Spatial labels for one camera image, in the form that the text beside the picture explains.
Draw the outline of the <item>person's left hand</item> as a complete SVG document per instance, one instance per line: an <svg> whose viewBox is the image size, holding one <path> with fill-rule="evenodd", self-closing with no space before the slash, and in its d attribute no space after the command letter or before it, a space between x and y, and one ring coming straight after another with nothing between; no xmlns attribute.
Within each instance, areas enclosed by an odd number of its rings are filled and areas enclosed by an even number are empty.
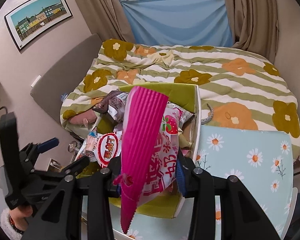
<svg viewBox="0 0 300 240"><path fill-rule="evenodd" d="M9 211L10 217L14 222L14 226L21 231L25 231L28 227L27 217L32 216L32 206L18 206Z"/></svg>

